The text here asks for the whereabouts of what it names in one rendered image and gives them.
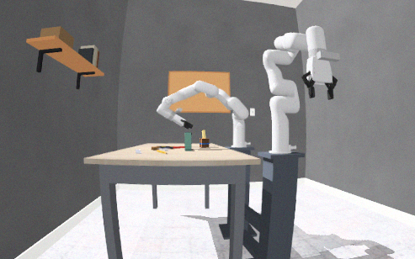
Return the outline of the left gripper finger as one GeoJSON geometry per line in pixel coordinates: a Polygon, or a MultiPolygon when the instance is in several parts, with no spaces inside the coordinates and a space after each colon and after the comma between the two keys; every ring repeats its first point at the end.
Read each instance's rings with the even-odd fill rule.
{"type": "Polygon", "coordinates": [[[307,72],[305,75],[301,76],[301,78],[303,79],[304,83],[306,84],[307,88],[308,88],[308,92],[309,92],[309,98],[314,98],[315,97],[315,88],[313,87],[315,81],[311,80],[308,81],[307,77],[311,75],[311,71],[307,72]]]}
{"type": "Polygon", "coordinates": [[[335,86],[337,84],[337,81],[338,81],[338,79],[336,79],[333,76],[333,83],[325,83],[324,82],[326,84],[327,88],[328,88],[328,90],[327,90],[327,99],[328,100],[333,99],[333,89],[335,88],[335,86]]]}

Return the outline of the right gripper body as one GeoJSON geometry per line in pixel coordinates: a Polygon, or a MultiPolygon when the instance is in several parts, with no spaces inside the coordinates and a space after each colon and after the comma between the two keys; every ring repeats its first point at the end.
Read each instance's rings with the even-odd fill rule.
{"type": "MultiPolygon", "coordinates": [[[[182,122],[182,121],[180,121],[180,120],[185,120],[185,119],[183,119],[182,117],[180,117],[180,116],[178,116],[178,115],[174,115],[173,116],[173,118],[172,118],[172,120],[171,121],[173,121],[173,122],[175,122],[176,124],[178,124],[178,125],[180,125],[180,126],[184,126],[184,122],[182,122]],[[177,121],[177,122],[176,122],[177,121]]],[[[186,120],[185,120],[186,121],[186,120]]]]}

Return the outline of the teal flat bar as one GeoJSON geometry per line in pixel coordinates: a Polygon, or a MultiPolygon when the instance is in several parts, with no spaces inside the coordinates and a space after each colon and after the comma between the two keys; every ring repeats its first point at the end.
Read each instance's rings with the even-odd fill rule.
{"type": "Polygon", "coordinates": [[[184,150],[185,151],[191,151],[192,150],[191,132],[185,132],[184,150]]]}

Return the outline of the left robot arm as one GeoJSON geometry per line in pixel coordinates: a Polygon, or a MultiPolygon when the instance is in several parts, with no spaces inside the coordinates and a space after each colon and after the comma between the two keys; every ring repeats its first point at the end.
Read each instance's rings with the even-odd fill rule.
{"type": "Polygon", "coordinates": [[[274,46],[277,50],[266,50],[263,53],[263,64],[268,73],[270,91],[274,95],[280,95],[270,99],[272,150],[269,153],[289,154],[290,150],[296,149],[296,146],[289,145],[289,120],[285,114],[297,113],[300,109],[300,100],[296,84],[291,80],[285,80],[275,64],[291,64],[299,50],[307,51],[309,58],[317,56],[318,60],[324,61],[340,61],[340,55],[327,51],[324,30],[320,26],[311,26],[306,30],[306,34],[287,33],[280,36],[274,41],[274,46]]]}

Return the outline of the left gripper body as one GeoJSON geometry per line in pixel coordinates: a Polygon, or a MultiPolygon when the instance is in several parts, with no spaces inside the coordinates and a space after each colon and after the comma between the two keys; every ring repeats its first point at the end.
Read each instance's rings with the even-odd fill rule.
{"type": "Polygon", "coordinates": [[[307,77],[307,80],[312,78],[315,84],[325,85],[324,82],[331,83],[333,81],[330,62],[318,60],[315,55],[307,59],[306,73],[309,71],[311,71],[311,75],[307,77]]]}

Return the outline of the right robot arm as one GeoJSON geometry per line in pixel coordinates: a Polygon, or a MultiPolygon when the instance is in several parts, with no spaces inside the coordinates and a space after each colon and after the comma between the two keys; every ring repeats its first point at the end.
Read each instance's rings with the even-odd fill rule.
{"type": "Polygon", "coordinates": [[[251,145],[250,142],[247,143],[245,141],[244,119],[246,119],[249,115],[247,108],[238,98],[231,98],[225,91],[207,82],[197,81],[195,84],[165,97],[157,112],[163,117],[172,120],[175,112],[172,111],[169,107],[173,103],[182,101],[198,94],[197,91],[205,93],[207,98],[217,98],[228,110],[234,111],[232,114],[233,145],[231,147],[247,147],[247,145],[251,145]]]}

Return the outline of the brown wooden slotted block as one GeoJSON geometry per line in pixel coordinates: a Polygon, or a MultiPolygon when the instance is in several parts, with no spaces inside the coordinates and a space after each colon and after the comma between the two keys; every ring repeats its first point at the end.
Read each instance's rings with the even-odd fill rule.
{"type": "Polygon", "coordinates": [[[210,147],[210,139],[200,139],[200,147],[210,147]]]}

